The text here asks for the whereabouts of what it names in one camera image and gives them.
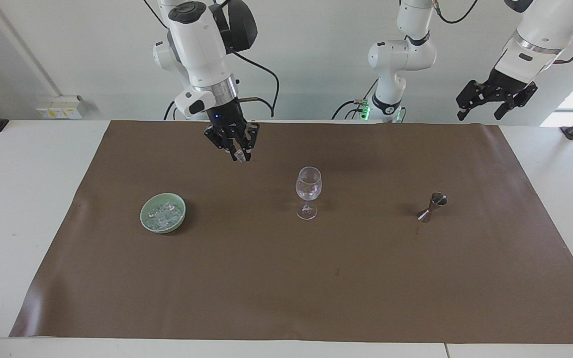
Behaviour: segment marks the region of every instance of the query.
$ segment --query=jigger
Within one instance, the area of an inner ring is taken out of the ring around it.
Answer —
[[[432,193],[432,197],[430,197],[430,206],[427,209],[420,211],[417,213],[417,220],[426,223],[430,222],[430,217],[432,217],[432,211],[441,208],[448,204],[448,197],[440,192]]]

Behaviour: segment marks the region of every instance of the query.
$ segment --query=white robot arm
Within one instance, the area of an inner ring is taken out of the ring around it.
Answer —
[[[523,20],[503,48],[503,54],[486,82],[470,81],[457,97],[459,120],[487,102],[503,102],[495,112],[500,120],[507,111],[523,107],[537,90],[532,82],[547,70],[573,40],[573,1],[505,0],[523,12]]]
[[[405,39],[383,41],[371,47],[369,64],[379,77],[375,94],[369,98],[371,118],[394,118],[406,86],[398,71],[424,70],[435,63],[437,49],[428,30],[432,6],[432,0],[402,0],[397,26]]]
[[[175,99],[177,108],[187,117],[207,113],[211,125],[205,136],[234,161],[249,161],[259,125],[245,120],[237,82],[225,57],[253,45],[257,28],[250,10],[242,0],[228,1],[227,23],[218,4],[207,7],[199,1],[158,2],[169,28],[170,46],[166,49],[164,43],[157,44],[154,57],[162,68],[181,76],[185,89]],[[170,61],[172,55],[179,61]]]

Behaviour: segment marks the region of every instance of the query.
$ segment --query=white table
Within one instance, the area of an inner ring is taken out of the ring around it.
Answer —
[[[573,345],[446,347],[444,344],[6,338],[108,124],[23,121],[11,122],[0,133],[0,356],[573,357]],[[502,131],[573,254],[573,142],[565,140],[557,129],[502,127]],[[551,143],[535,140],[543,132],[557,135]]]

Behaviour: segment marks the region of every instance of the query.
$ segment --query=brown table mat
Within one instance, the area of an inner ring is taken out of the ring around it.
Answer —
[[[262,124],[245,164],[205,127],[109,125],[10,336],[573,344],[573,257],[498,127]]]

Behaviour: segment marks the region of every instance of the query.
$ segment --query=glass base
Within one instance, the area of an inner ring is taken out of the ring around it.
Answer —
[[[301,202],[302,208],[297,212],[297,215],[302,220],[311,220],[318,215],[318,207],[310,202]]]

